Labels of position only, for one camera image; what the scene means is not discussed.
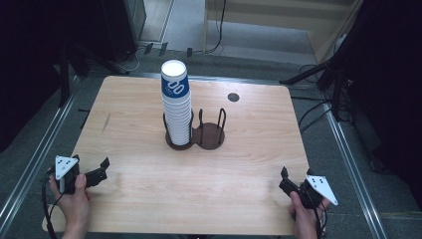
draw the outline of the stack of paper cups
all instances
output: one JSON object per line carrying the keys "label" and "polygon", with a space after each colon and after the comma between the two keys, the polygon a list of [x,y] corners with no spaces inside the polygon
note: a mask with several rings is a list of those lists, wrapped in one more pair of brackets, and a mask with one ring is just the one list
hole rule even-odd
{"label": "stack of paper cups", "polygon": [[182,62],[171,60],[161,66],[161,91],[171,142],[184,145],[191,136],[192,107],[186,66]]}

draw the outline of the white lettering on cup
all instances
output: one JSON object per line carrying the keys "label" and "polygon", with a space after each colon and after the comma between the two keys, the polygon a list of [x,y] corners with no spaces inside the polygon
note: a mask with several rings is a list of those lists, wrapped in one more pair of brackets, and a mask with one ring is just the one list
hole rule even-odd
{"label": "white lettering on cup", "polygon": [[180,82],[171,82],[167,84],[167,87],[171,90],[173,90],[173,93],[176,95],[179,95],[183,92],[184,86],[180,85]]}

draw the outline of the hand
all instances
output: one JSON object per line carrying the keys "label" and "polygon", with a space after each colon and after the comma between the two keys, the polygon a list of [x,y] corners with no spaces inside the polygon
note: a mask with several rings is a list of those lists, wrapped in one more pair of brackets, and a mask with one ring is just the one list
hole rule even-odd
{"label": "hand", "polygon": [[[79,174],[75,181],[75,193],[64,194],[58,205],[66,217],[66,229],[63,238],[85,238],[90,227],[91,213],[89,200],[91,196],[86,193],[87,178]],[[50,188],[56,200],[61,196],[54,176],[50,176]]]}
{"label": "hand", "polygon": [[[296,192],[291,192],[290,197],[292,200],[292,206],[289,209],[289,214],[294,215],[296,213],[296,221],[294,225],[295,237],[298,239],[317,238],[317,219],[315,212],[312,209],[304,208],[301,199]],[[324,208],[328,208],[329,201],[324,198],[321,204]],[[318,210],[317,213],[320,218],[322,215],[321,210]]]}

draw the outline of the black wire cup holder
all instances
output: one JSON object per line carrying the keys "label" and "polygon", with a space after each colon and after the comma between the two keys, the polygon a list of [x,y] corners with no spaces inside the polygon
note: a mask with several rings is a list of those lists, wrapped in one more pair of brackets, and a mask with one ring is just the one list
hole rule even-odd
{"label": "black wire cup holder", "polygon": [[[226,124],[226,111],[220,109],[220,114],[218,115],[218,122],[206,122],[202,121],[202,109],[199,111],[199,127],[193,128],[192,122],[194,118],[193,111],[191,111],[191,119],[189,123],[189,142],[184,145],[176,145],[171,141],[170,133],[168,132],[167,122],[165,120],[165,114],[162,115],[162,119],[165,126],[165,140],[167,144],[176,150],[185,150],[190,148],[193,144],[198,144],[204,149],[216,149],[224,142],[224,125]],[[220,126],[221,115],[223,115],[223,121]]]}

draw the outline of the wooden tabletop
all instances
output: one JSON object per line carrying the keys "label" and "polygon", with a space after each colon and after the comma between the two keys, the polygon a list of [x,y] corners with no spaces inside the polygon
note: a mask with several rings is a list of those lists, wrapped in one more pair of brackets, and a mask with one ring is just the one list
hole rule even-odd
{"label": "wooden tabletop", "polygon": [[[227,113],[224,143],[177,151],[165,141],[159,79],[105,79],[74,154],[81,172],[109,158],[92,187],[94,232],[292,235],[285,166],[304,181],[308,161],[289,90],[282,86],[190,81],[194,127]],[[239,95],[230,102],[228,95]],[[53,225],[63,231],[60,209]]]}

